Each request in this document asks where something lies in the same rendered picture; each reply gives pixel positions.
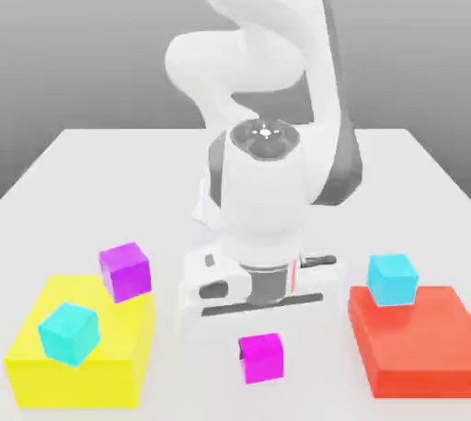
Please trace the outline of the small sky blue cube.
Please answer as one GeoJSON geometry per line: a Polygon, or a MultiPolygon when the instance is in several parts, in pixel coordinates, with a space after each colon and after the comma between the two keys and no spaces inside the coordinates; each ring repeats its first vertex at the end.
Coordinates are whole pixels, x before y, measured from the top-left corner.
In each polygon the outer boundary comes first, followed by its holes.
{"type": "Polygon", "coordinates": [[[370,256],[366,284],[377,307],[412,305],[419,273],[404,254],[370,256]]]}

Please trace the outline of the large orange box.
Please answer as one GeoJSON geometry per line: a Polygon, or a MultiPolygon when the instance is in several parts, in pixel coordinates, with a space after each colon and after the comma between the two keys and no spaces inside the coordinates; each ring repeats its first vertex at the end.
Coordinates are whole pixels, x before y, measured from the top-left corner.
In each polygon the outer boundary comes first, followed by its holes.
{"type": "Polygon", "coordinates": [[[376,398],[471,398],[471,313],[451,286],[420,286],[410,306],[379,307],[350,288],[348,315],[376,398]]]}

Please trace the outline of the small turquoise cube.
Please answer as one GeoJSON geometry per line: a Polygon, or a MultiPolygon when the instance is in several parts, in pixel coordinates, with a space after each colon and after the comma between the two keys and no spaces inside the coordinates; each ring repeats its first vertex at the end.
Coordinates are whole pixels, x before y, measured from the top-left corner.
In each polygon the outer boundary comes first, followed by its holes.
{"type": "Polygon", "coordinates": [[[44,354],[78,368],[101,340],[98,313],[71,302],[62,302],[38,324],[44,354]]]}

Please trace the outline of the small purple cube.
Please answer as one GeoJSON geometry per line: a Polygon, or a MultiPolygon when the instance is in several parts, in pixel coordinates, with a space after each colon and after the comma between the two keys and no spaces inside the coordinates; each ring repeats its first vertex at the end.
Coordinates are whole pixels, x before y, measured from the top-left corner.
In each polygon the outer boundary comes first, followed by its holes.
{"type": "Polygon", "coordinates": [[[114,303],[152,290],[149,259],[135,242],[98,253],[103,283],[114,303]]]}

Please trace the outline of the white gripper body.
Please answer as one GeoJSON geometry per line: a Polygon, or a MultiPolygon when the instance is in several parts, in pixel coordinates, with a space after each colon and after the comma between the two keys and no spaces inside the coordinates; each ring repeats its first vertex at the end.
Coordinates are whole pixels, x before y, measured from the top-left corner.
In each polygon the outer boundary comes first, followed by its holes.
{"type": "Polygon", "coordinates": [[[266,307],[238,303],[197,308],[184,286],[178,288],[178,330],[200,340],[237,339],[277,333],[309,339],[334,338],[340,328],[340,284],[324,282],[317,292],[292,296],[266,307]]]}

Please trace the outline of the small magenta cube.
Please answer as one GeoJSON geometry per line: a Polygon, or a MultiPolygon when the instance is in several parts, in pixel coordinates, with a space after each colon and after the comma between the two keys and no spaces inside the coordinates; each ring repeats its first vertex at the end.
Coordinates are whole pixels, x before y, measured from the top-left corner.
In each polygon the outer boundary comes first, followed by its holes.
{"type": "Polygon", "coordinates": [[[238,345],[246,384],[284,376],[284,350],[278,333],[240,337],[238,345]]]}

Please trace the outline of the large yellow box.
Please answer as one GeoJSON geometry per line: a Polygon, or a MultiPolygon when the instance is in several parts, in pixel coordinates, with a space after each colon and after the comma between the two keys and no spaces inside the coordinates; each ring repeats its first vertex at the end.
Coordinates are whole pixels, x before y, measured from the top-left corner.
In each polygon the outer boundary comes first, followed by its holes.
{"type": "Polygon", "coordinates": [[[51,276],[4,358],[20,408],[136,408],[155,331],[155,295],[114,303],[95,276],[51,276]],[[61,303],[98,314],[101,340],[78,368],[44,355],[38,324],[61,303]]]}

